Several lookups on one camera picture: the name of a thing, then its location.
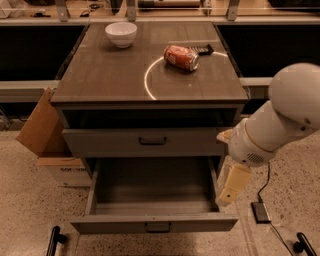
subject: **speckled floor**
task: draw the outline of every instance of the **speckled floor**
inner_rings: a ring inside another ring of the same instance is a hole
[[[59,256],[98,255],[290,255],[269,224],[256,225],[250,202],[267,178],[255,168],[246,190],[222,210],[240,219],[230,232],[79,235],[69,223],[81,216],[88,189],[58,187],[37,157],[15,137],[19,125],[0,131],[0,255],[46,255],[51,229],[61,227],[68,242]],[[303,232],[320,254],[320,133],[285,146],[271,161],[271,179],[262,192],[273,225],[292,249]]]

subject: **drawer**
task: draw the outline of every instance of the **drawer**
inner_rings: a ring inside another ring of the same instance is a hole
[[[229,231],[237,215],[215,204],[213,166],[220,157],[106,158],[98,160],[82,234]]]
[[[76,157],[153,157],[224,155],[216,128],[65,129]]]

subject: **white bowl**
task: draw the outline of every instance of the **white bowl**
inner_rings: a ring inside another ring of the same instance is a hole
[[[137,35],[137,26],[130,22],[117,22],[105,29],[108,38],[119,48],[130,46]]]

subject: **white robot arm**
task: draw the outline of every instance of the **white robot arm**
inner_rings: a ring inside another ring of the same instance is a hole
[[[230,203],[237,197],[249,180],[250,167],[267,163],[285,144],[320,129],[320,66],[298,63],[280,70],[269,85],[269,99],[225,140],[239,165],[229,168],[220,201]]]

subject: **red can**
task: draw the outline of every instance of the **red can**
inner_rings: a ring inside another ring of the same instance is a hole
[[[188,71],[197,69],[199,65],[198,53],[183,46],[168,45],[163,57],[171,65]]]

